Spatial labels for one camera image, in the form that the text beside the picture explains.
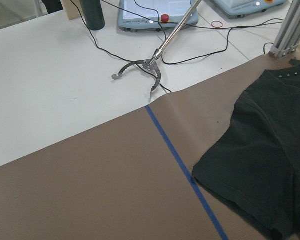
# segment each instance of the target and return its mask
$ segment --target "brown mat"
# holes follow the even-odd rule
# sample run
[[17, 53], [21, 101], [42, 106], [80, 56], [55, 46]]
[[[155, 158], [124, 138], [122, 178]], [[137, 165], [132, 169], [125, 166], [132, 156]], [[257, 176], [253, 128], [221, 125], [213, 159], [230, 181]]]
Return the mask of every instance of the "brown mat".
[[[282, 59], [263, 55], [149, 106], [189, 172], [227, 130], [242, 91], [264, 69], [290, 67], [293, 57], [300, 59], [300, 47]], [[221, 230], [141, 108], [1, 166], [0, 240], [265, 239], [199, 190]]]

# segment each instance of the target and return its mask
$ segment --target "floor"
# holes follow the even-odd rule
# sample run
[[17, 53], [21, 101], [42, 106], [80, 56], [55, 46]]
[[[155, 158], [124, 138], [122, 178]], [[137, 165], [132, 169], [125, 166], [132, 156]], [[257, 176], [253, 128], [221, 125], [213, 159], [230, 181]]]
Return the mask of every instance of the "floor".
[[[47, 14], [45, 5], [40, 0], [43, 14]], [[33, 0], [0, 0], [0, 29], [36, 18]]]

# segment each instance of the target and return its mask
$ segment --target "blue line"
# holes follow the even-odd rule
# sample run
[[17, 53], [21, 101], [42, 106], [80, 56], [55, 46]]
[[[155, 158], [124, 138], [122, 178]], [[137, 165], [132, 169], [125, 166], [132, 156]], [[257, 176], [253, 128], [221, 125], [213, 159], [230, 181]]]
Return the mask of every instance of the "blue line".
[[169, 137], [167, 136], [165, 130], [163, 129], [163, 127], [161, 126], [161, 124], [159, 123], [156, 115], [154, 114], [154, 112], [151, 110], [150, 106], [145, 106], [146, 111], [148, 112], [148, 114], [150, 115], [153, 123], [155, 124], [156, 128], [158, 129], [158, 131], [160, 132], [162, 138], [164, 139], [166, 145], [168, 146], [168, 148], [170, 149], [172, 155], [174, 156], [176, 162], [179, 164], [179, 167], [181, 168], [181, 170], [183, 171], [183, 174], [185, 175], [186, 179], [188, 180], [188, 182], [190, 183], [191, 187], [193, 188], [196, 196], [199, 198], [202, 206], [204, 207], [206, 213], [208, 214], [208, 216], [210, 217], [215, 229], [217, 230], [217, 232], [219, 233], [220, 237], [222, 240], [229, 240], [225, 231], [223, 230], [221, 224], [219, 223], [218, 219], [216, 218], [214, 212], [212, 211], [211, 207], [209, 206], [207, 200], [205, 199], [204, 195], [202, 194], [202, 192], [199, 190], [198, 185], [196, 184], [195, 180], [193, 179], [193, 177], [191, 176], [190, 172], [188, 171], [186, 165], [184, 164], [184, 162], [182, 161], [181, 157], [179, 156], [177, 150], [175, 149], [175, 147], [173, 146], [172, 142], [170, 141]]

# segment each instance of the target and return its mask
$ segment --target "red button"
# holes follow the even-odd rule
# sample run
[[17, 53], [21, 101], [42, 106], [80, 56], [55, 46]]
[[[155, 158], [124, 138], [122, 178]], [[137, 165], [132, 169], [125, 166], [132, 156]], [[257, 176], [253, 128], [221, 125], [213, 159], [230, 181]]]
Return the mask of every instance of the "red button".
[[169, 15], [168, 14], [163, 14], [162, 16], [161, 16], [161, 22], [163, 22], [163, 23], [167, 23], [167, 22], [169, 22]]

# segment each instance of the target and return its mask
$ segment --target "black object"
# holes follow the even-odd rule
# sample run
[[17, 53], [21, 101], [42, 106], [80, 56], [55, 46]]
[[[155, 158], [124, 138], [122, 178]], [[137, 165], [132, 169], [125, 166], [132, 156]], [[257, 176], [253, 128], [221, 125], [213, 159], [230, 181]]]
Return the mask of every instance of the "black object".
[[52, 14], [63, 10], [60, 0], [42, 0], [48, 14]]
[[100, 30], [105, 26], [100, 0], [80, 0], [86, 25], [90, 30]]
[[242, 93], [192, 175], [273, 239], [300, 231], [300, 65], [266, 70]]

